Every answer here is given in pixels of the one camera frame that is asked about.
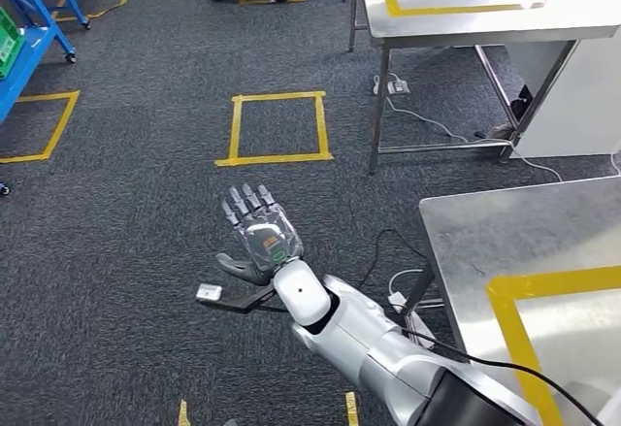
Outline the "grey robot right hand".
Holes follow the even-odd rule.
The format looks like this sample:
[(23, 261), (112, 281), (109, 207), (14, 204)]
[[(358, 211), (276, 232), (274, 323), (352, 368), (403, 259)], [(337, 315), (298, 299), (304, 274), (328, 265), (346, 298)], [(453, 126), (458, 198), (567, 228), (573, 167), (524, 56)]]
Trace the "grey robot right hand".
[(259, 185), (258, 190), (255, 193), (247, 183), (241, 190), (230, 187), (229, 194), (238, 213), (234, 212), (227, 200), (221, 202), (226, 218), (249, 258), (237, 260), (220, 252), (215, 259), (221, 269), (231, 276), (266, 286), (284, 264), (301, 258), (304, 247), (280, 204), (263, 184)]

